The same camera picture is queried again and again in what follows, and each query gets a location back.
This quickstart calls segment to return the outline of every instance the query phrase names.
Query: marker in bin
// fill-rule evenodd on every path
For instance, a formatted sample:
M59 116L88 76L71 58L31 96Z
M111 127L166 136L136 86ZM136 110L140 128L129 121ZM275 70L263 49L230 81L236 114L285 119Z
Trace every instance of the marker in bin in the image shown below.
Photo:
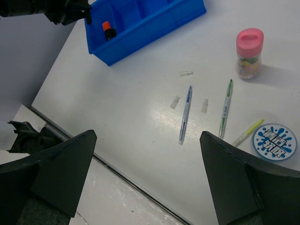
M227 121L227 116L228 116L229 105L230 105L232 93L233 93L233 81L231 79L229 82L229 85L228 85L227 93L226 93L226 98L225 98L225 103L224 103L224 108L223 108L223 113L222 113L222 119L221 119L221 124L220 124L219 138L221 138L221 139L224 138L224 131L225 131L225 126L226 126L226 121Z
M104 22L102 24L102 28L105 34L105 38L107 41L109 41L110 39L114 38L115 36L117 36L117 31L116 29L112 29L111 25L108 21Z

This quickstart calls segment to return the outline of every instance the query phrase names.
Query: clear ballpoint pen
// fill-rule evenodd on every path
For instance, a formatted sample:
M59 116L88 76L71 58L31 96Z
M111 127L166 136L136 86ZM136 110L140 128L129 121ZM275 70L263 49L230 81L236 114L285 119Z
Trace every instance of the clear ballpoint pen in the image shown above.
M191 106L191 100L192 100L192 92L193 92L192 86L189 86L189 89L188 89L188 92L187 92L187 100L186 100L186 104L184 106L184 111L183 111L180 135L179 135L179 144L181 144L181 145L183 144L184 137L185 137L185 134L186 134L189 108Z
M224 108L223 108L223 112L222 112L222 118L221 118L221 124L220 124L220 130L219 130L219 138L221 138L221 139L224 138L224 131L225 131L225 126L226 126L226 121L227 121L228 110L229 110L232 93L233 93L233 81L231 79L229 82L229 85L228 85Z

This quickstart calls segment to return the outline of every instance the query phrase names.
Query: plastic jar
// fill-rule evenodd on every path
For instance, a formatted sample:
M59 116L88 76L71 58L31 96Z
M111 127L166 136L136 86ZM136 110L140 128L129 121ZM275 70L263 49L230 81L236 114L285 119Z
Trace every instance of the plastic jar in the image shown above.
M252 79L261 71L263 32L257 28L241 31L236 39L237 71L242 79Z

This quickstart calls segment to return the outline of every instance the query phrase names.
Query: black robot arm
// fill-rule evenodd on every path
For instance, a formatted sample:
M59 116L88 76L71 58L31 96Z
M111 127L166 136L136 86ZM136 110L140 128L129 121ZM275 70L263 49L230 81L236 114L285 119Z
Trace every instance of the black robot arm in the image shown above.
M86 18L91 24L88 0L0 0L0 16L43 13L55 24L68 25Z

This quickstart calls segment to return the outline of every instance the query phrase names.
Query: yellow highlighter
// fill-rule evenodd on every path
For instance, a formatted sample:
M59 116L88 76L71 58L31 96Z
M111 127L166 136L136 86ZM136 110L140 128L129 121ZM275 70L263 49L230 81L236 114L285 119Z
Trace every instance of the yellow highlighter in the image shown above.
M247 137L249 137L262 123L264 120L258 121L252 127L250 127L245 133L239 136L233 143L232 146L238 147Z

